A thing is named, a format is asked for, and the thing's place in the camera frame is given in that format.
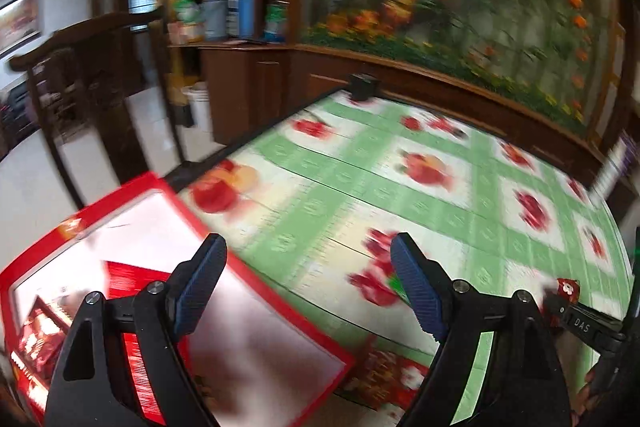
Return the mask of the person's right hand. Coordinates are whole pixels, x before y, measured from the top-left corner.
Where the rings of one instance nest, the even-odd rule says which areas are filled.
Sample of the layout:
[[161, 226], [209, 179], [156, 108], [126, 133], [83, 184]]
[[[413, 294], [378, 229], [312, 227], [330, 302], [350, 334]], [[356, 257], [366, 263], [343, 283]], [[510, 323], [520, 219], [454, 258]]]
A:
[[577, 427], [582, 418], [600, 401], [600, 395], [591, 391], [591, 384], [596, 376], [596, 368], [591, 367], [585, 375], [585, 384], [574, 396], [572, 402], [572, 426]]

